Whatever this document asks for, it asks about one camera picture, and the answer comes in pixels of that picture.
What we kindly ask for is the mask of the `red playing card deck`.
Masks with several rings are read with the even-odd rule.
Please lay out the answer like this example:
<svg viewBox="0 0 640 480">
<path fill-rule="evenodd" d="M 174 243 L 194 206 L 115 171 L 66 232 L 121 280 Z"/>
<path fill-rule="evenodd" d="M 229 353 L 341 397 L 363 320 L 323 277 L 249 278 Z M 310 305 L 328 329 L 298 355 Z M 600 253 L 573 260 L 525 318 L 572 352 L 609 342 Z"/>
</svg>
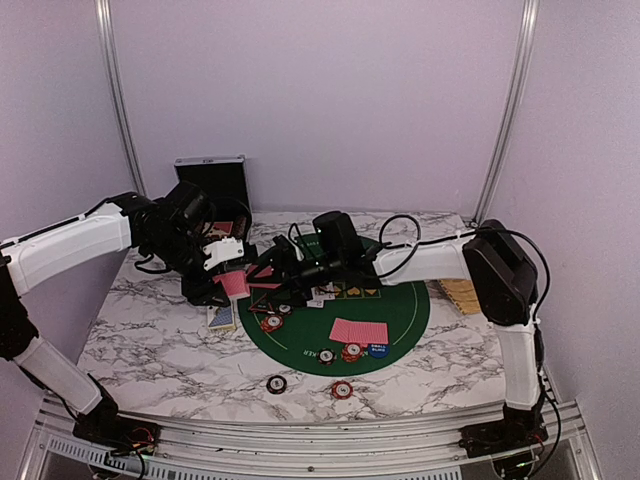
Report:
<svg viewBox="0 0 640 480">
<path fill-rule="evenodd" d="M 215 283 L 220 283 L 230 300 L 241 300 L 251 295 L 246 273 L 241 270 L 226 272 L 213 278 Z"/>
</svg>

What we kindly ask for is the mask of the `red card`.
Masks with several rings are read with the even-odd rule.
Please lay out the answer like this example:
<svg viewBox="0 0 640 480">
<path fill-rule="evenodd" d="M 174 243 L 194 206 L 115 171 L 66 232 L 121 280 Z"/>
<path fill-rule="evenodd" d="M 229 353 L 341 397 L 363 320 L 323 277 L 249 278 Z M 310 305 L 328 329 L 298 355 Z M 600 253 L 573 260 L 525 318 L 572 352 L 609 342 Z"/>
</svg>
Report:
<svg viewBox="0 0 640 480">
<path fill-rule="evenodd" d="M 336 318 L 329 333 L 329 339 L 341 343 L 368 344 L 366 324 Z"/>
<path fill-rule="evenodd" d="M 281 283 L 274 282 L 250 282 L 249 286 L 254 289 L 274 290 L 281 286 Z"/>
<path fill-rule="evenodd" d="M 388 344 L 388 326 L 386 323 L 362 323 L 359 327 L 359 340 L 369 344 Z"/>
</svg>

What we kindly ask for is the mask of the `black red triangular dealer button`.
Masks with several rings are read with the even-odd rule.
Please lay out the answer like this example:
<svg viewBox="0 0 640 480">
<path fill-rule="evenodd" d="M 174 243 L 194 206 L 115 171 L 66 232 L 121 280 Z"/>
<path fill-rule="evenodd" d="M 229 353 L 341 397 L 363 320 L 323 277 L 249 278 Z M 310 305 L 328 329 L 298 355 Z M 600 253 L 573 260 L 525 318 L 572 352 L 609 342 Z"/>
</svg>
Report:
<svg viewBox="0 0 640 480">
<path fill-rule="evenodd" d="M 261 299 L 254 302 L 248 308 L 248 311 L 254 314 L 274 314 L 276 312 L 276 309 L 269 301 Z"/>
</svg>

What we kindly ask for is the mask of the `blue small blind button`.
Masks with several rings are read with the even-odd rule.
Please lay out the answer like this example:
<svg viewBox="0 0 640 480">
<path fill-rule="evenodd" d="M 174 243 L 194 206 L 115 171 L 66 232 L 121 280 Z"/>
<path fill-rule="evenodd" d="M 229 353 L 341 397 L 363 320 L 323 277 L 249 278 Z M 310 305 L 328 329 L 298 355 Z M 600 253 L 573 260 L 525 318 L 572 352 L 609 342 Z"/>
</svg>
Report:
<svg viewBox="0 0 640 480">
<path fill-rule="evenodd" d="M 368 355 L 374 359 L 383 359 L 390 353 L 390 346 L 388 344 L 369 344 Z"/>
</svg>

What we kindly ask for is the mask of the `black orange 100 chip stack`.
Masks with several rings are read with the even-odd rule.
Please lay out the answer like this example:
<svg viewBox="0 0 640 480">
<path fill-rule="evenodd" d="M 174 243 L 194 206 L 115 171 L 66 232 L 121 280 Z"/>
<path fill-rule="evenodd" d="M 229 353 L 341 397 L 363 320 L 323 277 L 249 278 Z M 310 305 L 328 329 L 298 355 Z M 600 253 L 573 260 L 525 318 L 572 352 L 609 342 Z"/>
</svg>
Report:
<svg viewBox="0 0 640 480">
<path fill-rule="evenodd" d="M 269 393 L 280 395 L 286 391 L 287 381 L 281 375 L 273 375 L 268 378 L 266 388 Z"/>
</svg>

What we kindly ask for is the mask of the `red beige 5 chip stack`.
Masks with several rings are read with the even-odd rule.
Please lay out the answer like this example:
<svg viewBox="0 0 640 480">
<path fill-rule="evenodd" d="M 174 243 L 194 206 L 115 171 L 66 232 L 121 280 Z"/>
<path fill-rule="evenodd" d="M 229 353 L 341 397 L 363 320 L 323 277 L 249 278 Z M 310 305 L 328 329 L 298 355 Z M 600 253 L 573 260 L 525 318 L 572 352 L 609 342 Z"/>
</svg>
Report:
<svg viewBox="0 0 640 480">
<path fill-rule="evenodd" d="M 337 381 L 331 387 L 331 394 L 335 399 L 346 400 L 353 395 L 353 387 L 349 382 Z"/>
</svg>

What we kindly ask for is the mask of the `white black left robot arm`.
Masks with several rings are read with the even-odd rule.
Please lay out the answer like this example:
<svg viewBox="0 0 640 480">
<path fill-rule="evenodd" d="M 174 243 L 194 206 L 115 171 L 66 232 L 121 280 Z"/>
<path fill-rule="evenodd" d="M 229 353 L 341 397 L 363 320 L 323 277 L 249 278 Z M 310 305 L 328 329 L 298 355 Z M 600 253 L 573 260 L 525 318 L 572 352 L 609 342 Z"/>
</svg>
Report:
<svg viewBox="0 0 640 480">
<path fill-rule="evenodd" d="M 214 301 L 214 271 L 243 255 L 241 242 L 211 240 L 215 206 L 196 185 L 181 182 L 149 199 L 126 192 L 84 213 L 1 244 L 1 357 L 57 394 L 106 445 L 125 438 L 126 423 L 109 394 L 40 333 L 23 303 L 52 279 L 111 254 L 137 250 L 178 274 L 193 305 Z"/>
</svg>

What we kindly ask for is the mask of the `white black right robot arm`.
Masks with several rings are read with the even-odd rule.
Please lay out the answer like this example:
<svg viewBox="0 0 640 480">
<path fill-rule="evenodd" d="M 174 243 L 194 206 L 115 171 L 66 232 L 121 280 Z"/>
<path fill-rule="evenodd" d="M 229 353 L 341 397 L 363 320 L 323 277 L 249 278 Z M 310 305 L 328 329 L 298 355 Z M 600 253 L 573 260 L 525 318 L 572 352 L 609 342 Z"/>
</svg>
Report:
<svg viewBox="0 0 640 480">
<path fill-rule="evenodd" d="M 506 395 L 495 438 L 515 448 L 541 425 L 544 344 L 537 313 L 547 293 L 538 288 L 537 267 L 519 244 L 523 234 L 487 220 L 473 231 L 440 239 L 365 245 L 351 217 L 340 211 L 316 217 L 313 228 L 318 252 L 303 240 L 278 235 L 254 263 L 250 282 L 272 283 L 293 304 L 303 305 L 314 288 L 334 280 L 373 288 L 418 280 L 469 280 L 502 352 Z"/>
</svg>

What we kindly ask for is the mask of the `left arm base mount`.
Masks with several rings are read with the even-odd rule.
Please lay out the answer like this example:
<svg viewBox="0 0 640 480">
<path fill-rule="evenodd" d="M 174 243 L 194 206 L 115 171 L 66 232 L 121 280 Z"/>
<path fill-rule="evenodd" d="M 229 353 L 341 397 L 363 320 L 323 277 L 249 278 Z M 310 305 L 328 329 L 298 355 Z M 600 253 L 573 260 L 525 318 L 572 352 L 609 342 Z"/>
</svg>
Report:
<svg viewBox="0 0 640 480">
<path fill-rule="evenodd" d="M 161 428 L 158 424 L 116 415 L 94 421 L 81 416 L 75 422 L 73 435 L 82 440 L 110 447 L 115 456 L 153 454 Z"/>
</svg>

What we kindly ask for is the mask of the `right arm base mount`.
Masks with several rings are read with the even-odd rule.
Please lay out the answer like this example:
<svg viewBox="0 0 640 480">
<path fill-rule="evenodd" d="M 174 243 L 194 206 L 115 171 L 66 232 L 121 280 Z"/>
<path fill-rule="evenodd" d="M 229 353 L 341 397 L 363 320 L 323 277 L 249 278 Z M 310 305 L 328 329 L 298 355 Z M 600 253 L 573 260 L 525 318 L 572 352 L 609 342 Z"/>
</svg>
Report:
<svg viewBox="0 0 640 480">
<path fill-rule="evenodd" d="M 549 438 L 545 427 L 527 429 L 504 420 L 465 426 L 460 429 L 460 434 L 458 445 L 469 458 L 526 448 Z"/>
</svg>

